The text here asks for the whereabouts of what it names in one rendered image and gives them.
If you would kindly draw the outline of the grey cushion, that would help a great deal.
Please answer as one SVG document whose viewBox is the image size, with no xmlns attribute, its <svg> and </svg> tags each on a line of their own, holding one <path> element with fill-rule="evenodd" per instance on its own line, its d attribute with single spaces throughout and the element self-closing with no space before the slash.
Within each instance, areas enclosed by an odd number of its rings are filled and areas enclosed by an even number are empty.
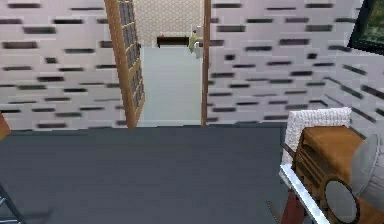
<svg viewBox="0 0 384 224">
<path fill-rule="evenodd" d="M 374 133 L 356 150 L 350 184 L 355 195 L 384 211 L 384 139 Z"/>
</svg>

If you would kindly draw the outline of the green house plant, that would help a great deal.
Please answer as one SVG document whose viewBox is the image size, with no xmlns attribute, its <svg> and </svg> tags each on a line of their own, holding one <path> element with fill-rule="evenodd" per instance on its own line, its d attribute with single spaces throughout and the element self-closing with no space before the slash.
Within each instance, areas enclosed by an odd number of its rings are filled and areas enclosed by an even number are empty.
<svg viewBox="0 0 384 224">
<path fill-rule="evenodd" d="M 189 50 L 191 53 L 194 52 L 195 44 L 200 40 L 199 36 L 197 35 L 197 31 L 193 30 L 192 35 L 189 38 Z"/>
</svg>

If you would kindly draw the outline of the dark low table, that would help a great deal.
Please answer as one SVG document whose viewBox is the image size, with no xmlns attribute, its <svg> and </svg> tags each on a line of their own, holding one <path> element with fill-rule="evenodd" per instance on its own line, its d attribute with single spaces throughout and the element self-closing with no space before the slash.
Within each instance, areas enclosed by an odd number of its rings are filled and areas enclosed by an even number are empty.
<svg viewBox="0 0 384 224">
<path fill-rule="evenodd" d="M 162 37 L 157 38 L 157 46 L 188 46 L 188 37 Z"/>
</svg>

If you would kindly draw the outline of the wooden room door with panes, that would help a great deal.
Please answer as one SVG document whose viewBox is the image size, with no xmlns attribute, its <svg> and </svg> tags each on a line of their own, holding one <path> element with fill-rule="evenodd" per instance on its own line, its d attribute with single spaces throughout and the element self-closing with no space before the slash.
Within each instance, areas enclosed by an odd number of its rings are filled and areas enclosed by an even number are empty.
<svg viewBox="0 0 384 224">
<path fill-rule="evenodd" d="M 145 103 L 133 0 L 104 0 L 125 111 L 125 125 L 137 126 Z"/>
</svg>

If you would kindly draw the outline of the white woven basket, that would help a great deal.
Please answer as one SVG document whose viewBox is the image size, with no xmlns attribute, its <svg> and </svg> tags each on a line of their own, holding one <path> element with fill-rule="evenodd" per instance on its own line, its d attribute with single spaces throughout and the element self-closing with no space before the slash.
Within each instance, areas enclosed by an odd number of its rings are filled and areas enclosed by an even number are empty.
<svg viewBox="0 0 384 224">
<path fill-rule="evenodd" d="M 296 151 L 301 133 L 306 127 L 349 126 L 352 110 L 348 107 L 290 111 L 284 143 Z"/>
</svg>

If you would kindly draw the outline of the brown wooden furniture corner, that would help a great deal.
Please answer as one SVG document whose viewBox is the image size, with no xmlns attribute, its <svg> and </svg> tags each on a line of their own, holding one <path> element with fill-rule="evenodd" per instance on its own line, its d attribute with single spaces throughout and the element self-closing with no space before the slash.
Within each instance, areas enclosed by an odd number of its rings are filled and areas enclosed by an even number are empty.
<svg viewBox="0 0 384 224">
<path fill-rule="evenodd" d="M 4 139 L 11 133 L 11 130 L 4 116 L 0 113 L 0 140 Z"/>
</svg>

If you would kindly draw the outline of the dark metal frame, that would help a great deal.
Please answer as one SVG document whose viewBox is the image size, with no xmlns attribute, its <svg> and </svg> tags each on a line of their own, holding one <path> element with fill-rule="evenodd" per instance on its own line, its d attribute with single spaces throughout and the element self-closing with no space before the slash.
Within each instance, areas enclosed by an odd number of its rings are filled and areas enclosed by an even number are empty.
<svg viewBox="0 0 384 224">
<path fill-rule="evenodd" d="M 19 212 L 11 197 L 0 183 L 0 208 L 5 205 L 12 213 L 12 218 L 1 218 L 0 224 L 27 224 L 23 215 Z"/>
</svg>

